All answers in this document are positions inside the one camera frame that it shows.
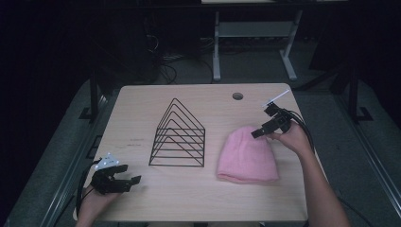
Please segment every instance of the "wooden table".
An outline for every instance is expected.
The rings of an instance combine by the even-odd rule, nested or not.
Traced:
[[[121,89],[95,160],[110,152],[129,165],[119,179],[142,175],[99,218],[117,221],[305,220],[303,174],[297,156],[270,141],[280,179],[273,183],[221,181],[218,157],[230,132],[259,128],[270,118],[261,105],[289,87],[275,84],[127,86]],[[241,93],[243,99],[233,99]],[[170,101],[178,98],[206,129],[204,167],[149,166],[154,135]],[[292,92],[275,103],[300,113]],[[91,181],[93,170],[86,184]]]

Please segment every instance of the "white metal frame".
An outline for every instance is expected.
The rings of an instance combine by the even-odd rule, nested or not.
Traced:
[[[295,19],[288,22],[221,22],[219,12],[216,12],[215,22],[215,51],[213,53],[213,80],[221,80],[220,60],[218,56],[219,37],[288,37],[288,43],[280,56],[286,67],[289,79],[296,80],[297,76],[289,60],[289,52],[297,34],[301,21],[302,10],[298,10]]]

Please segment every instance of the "black wire rack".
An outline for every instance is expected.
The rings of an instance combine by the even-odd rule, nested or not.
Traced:
[[[154,136],[149,166],[204,167],[205,128],[173,98]]]

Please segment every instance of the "hole in table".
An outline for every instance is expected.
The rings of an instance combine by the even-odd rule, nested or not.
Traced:
[[[242,98],[244,98],[244,95],[242,95],[241,93],[233,94],[233,99],[235,99],[235,100],[241,100]]]

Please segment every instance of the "pink beanie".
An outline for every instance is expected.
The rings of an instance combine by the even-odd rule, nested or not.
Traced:
[[[218,160],[218,177],[235,183],[270,182],[278,179],[271,147],[265,136],[254,139],[255,127],[242,127],[227,138]]]

